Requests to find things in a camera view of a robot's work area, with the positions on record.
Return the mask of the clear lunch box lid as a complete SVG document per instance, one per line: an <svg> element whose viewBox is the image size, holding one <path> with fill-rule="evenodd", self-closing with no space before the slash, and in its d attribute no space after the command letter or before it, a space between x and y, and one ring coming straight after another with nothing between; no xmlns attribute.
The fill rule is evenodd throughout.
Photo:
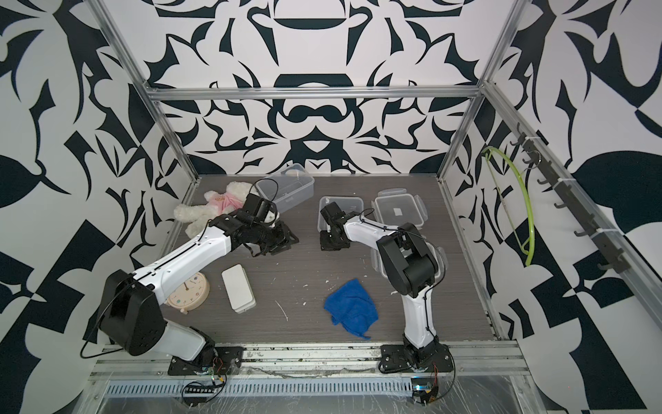
<svg viewBox="0 0 662 414"><path fill-rule="evenodd" d="M419 195L412 195L404 188L380 191L372 201L375 217L387 226L397 227L414 224L421 229L429 219L424 201Z"/></svg>
<svg viewBox="0 0 662 414"><path fill-rule="evenodd" d="M434 246L432 243L426 243L430 252L432 253L434 259L436 260L439 270L435 273L434 276L434 281L438 282L444 279L446 271L447 271L447 263L446 263L446 254L445 251L442 248L438 248ZM371 251L371 261L372 261L372 267L374 270L380 274L384 279L388 279L388 275L386 273L386 270L384 268L383 261L379 255L379 252L375 249Z"/></svg>

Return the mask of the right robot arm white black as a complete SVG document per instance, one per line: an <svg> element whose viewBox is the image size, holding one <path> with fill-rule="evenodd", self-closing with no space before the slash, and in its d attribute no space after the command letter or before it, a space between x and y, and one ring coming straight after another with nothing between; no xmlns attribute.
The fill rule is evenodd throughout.
<svg viewBox="0 0 662 414"><path fill-rule="evenodd" d="M431 295L445 276L433 250L414 224L390 227L360 212L344 212L331 203L321 210L328 228L321 233L321 249L338 251L352 242L379 253L388 281L402 295L405 328L404 349L413 362L429 359L439 344L434 328Z"/></svg>

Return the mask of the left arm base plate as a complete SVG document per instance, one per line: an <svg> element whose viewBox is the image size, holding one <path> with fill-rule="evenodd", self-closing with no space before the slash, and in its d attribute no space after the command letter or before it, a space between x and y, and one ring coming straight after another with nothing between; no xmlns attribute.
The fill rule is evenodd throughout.
<svg viewBox="0 0 662 414"><path fill-rule="evenodd" d="M192 361L172 357L167 370L169 376L222 376L239 369L242 364L243 347L205 347Z"/></svg>

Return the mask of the clear rectangular lunch box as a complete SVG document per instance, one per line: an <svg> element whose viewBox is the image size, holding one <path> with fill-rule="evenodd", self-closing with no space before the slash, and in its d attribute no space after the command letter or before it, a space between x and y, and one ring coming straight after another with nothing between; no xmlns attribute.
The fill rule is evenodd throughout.
<svg viewBox="0 0 662 414"><path fill-rule="evenodd" d="M314 177L302 165L292 164L261 179L255 188L262 198L275 203L279 213L284 213L312 198L314 184Z"/></svg>
<svg viewBox="0 0 662 414"><path fill-rule="evenodd" d="M322 217L322 209L329 204L336 203L340 210L345 213L362 212L364 210L364 200L356 196L322 196L319 200L319 210L317 220L317 231L328 231L329 226Z"/></svg>

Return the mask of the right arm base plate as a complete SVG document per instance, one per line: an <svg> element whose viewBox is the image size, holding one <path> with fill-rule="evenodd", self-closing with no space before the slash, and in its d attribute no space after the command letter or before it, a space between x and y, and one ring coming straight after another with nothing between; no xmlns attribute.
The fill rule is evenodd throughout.
<svg viewBox="0 0 662 414"><path fill-rule="evenodd" d="M378 369L381 374L425 373L436 370L451 373L453 357L448 345L432 342L429 346L414 349L412 345L382 345Z"/></svg>

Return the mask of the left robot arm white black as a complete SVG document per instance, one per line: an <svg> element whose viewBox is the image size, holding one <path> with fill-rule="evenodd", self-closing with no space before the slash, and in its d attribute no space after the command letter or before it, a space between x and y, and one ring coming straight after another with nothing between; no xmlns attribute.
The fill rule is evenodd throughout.
<svg viewBox="0 0 662 414"><path fill-rule="evenodd" d="M193 238L156 262L132 273L118 270L105 281L96 326L132 356L150 351L208 367L215 343L196 329L163 317L160 307L182 284L211 262L240 247L277 255L298 238L276 214L275 203L248 194L239 210L210 219Z"/></svg>

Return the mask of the blue cleaning cloth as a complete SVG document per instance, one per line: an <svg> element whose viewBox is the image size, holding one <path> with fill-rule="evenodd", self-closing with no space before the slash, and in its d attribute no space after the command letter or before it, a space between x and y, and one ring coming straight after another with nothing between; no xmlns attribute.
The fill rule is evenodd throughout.
<svg viewBox="0 0 662 414"><path fill-rule="evenodd" d="M352 279L331 293L325 300L324 310L334 325L341 325L348 333L370 340L367 331L379 320L377 307L360 281Z"/></svg>

